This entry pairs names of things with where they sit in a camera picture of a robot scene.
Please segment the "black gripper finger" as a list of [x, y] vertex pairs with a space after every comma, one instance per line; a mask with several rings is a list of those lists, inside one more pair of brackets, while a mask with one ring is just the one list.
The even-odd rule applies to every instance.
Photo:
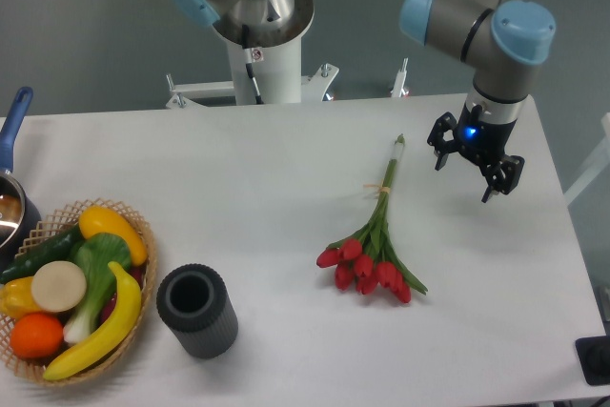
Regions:
[[481, 201], [486, 203], [496, 194], [509, 194], [518, 184], [525, 160], [518, 155], [504, 155], [500, 161], [485, 165], [481, 173], [487, 183]]
[[458, 142], [455, 138], [445, 139], [445, 134], [448, 132], [453, 133], [457, 125], [456, 119], [450, 112], [444, 113], [433, 124], [427, 138], [427, 143], [435, 150], [437, 158], [435, 164], [436, 171], [440, 171], [445, 166], [450, 154], [458, 151]]

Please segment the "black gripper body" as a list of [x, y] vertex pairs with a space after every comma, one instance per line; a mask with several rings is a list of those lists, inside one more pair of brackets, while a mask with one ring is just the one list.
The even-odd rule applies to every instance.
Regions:
[[480, 167], [511, 158], [505, 151], [518, 119], [518, 103], [503, 103], [483, 95], [468, 95], [453, 129], [456, 151]]

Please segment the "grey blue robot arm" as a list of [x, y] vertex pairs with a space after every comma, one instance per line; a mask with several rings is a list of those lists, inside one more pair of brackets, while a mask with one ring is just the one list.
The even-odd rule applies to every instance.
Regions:
[[[240, 105], [289, 104], [323, 97], [327, 84], [301, 72], [301, 39], [314, 18], [313, 0], [173, 0], [202, 28], [224, 40]], [[472, 67], [459, 116], [442, 115], [428, 137], [437, 164], [452, 153], [476, 165], [487, 195], [508, 194], [524, 161], [506, 143], [551, 48], [556, 22], [534, 2], [404, 0], [400, 30]]]

